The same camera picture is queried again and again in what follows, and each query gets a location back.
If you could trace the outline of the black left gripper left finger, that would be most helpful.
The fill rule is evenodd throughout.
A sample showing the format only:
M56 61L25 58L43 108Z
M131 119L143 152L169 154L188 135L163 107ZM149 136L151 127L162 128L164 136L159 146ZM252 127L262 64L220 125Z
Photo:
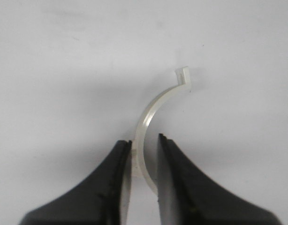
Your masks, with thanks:
M73 189L27 213L22 225L124 225L131 193L132 142L117 141Z

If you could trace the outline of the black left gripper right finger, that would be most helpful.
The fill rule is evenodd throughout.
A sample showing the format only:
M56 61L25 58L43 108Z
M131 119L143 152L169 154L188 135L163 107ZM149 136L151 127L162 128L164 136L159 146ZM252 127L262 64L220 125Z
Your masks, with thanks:
M159 135L158 200L163 225L279 225L270 211L221 187L171 139Z

